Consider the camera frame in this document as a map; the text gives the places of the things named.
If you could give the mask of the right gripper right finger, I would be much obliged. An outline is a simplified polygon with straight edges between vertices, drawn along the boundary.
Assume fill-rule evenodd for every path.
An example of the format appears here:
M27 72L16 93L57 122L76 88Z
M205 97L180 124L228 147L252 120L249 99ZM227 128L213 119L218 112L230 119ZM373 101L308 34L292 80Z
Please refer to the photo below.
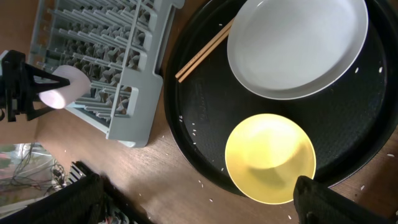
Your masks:
M318 182L301 175L294 188L300 224L393 224Z

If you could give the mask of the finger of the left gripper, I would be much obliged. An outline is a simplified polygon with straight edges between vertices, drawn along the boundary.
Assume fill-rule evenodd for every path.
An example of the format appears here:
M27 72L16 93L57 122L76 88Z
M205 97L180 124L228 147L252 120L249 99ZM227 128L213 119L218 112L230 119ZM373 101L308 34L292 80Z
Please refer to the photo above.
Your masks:
M26 120L31 121L53 110L53 108L49 106L35 109L35 102L41 102L38 95L34 95L27 100L22 100L11 98L6 96L5 93L1 93L1 121L7 118L7 122L15 122L16 116L20 114L25 114Z
M68 86L69 79L62 78L25 62L25 54L5 50L1 54L1 90L11 93L41 93Z

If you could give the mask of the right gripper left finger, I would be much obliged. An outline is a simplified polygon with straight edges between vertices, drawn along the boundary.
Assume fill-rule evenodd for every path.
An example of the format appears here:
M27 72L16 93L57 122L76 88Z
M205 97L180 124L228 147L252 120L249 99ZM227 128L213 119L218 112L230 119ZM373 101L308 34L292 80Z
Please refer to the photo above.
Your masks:
M3 224L99 223L104 185L91 174L26 208L1 219Z

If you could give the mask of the pink cup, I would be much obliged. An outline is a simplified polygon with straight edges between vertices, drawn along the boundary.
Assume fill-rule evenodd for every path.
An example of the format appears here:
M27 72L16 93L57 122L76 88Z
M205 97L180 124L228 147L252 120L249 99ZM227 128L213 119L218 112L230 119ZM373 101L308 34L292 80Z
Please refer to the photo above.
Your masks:
M39 93L40 100L51 108L62 109L91 90L90 79L73 66L61 65L53 72L53 75L68 79L70 84Z

